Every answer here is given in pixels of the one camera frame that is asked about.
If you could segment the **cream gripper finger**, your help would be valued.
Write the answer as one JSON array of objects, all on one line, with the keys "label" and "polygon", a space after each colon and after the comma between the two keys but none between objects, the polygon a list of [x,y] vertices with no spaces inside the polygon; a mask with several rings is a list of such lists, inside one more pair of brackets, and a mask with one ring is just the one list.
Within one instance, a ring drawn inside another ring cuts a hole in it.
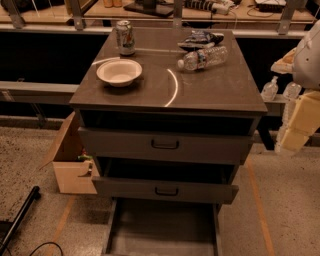
[{"label": "cream gripper finger", "polygon": [[284,109],[282,126],[276,138],[275,152],[295,154],[320,128],[320,92],[307,90]]}]

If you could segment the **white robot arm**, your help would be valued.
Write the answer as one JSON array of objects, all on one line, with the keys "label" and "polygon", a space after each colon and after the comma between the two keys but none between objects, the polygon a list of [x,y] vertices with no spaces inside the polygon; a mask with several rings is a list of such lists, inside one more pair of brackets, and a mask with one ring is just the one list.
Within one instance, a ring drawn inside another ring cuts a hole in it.
[{"label": "white robot arm", "polygon": [[271,70],[290,73],[293,82],[305,89],[297,99],[287,102],[277,135],[275,151],[291,156],[320,128],[320,20],[295,48],[273,63]]}]

